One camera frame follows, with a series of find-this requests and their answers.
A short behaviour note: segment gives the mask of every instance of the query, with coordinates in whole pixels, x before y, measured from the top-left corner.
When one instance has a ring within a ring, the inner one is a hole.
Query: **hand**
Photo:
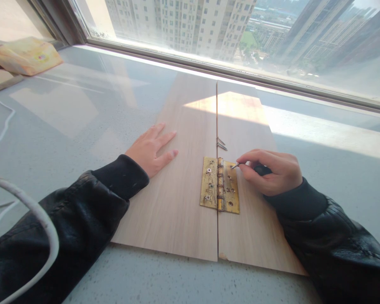
[[[163,122],[151,127],[125,153],[126,156],[129,156],[141,166],[149,178],[155,176],[179,153],[178,150],[171,150],[160,157],[156,156],[156,153],[176,136],[176,131],[174,131],[157,137],[165,125]]]
[[[294,155],[255,149],[243,154],[236,160],[244,178],[267,196],[278,195],[303,182],[299,162]],[[273,173],[260,176],[253,170],[257,165],[265,165]]]

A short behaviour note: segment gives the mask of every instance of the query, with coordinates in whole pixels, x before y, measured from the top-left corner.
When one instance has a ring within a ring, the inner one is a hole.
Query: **apartment building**
[[[118,38],[231,61],[256,0],[105,0]]]

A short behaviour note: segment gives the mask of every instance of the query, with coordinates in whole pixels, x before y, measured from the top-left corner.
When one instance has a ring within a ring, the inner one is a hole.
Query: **jacket sleeve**
[[[306,179],[265,198],[326,303],[380,303],[380,244],[341,206]]]
[[[120,155],[41,200],[56,227],[59,254],[44,277],[13,303],[62,303],[110,242],[129,199],[148,183],[142,168]],[[0,237],[0,301],[34,277],[48,256],[45,231],[28,212]]]

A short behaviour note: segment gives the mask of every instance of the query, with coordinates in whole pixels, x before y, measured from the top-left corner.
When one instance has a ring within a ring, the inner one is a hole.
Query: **wooden board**
[[[218,157],[235,162],[252,149],[276,151],[263,107],[253,87],[218,82],[218,136],[228,151]],[[240,214],[218,213],[218,252],[222,259],[306,274],[283,235],[273,208],[237,170]]]
[[[131,199],[113,242],[217,261],[217,211],[200,206],[203,158],[216,157],[216,81],[178,73],[157,122],[179,154]]]

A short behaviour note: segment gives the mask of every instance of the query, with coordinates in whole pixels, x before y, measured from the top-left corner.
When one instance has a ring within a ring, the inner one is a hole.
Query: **white countertop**
[[[0,92],[17,111],[0,143],[0,176],[37,200],[125,152],[184,72],[90,47],[60,54],[64,64]],[[308,181],[380,242],[380,114],[263,88],[257,95],[278,150],[295,154]],[[0,131],[7,115],[0,106]],[[0,202],[10,199],[0,190]],[[25,212],[9,212],[0,234]],[[306,277],[111,244],[65,301],[242,302],[320,300]]]

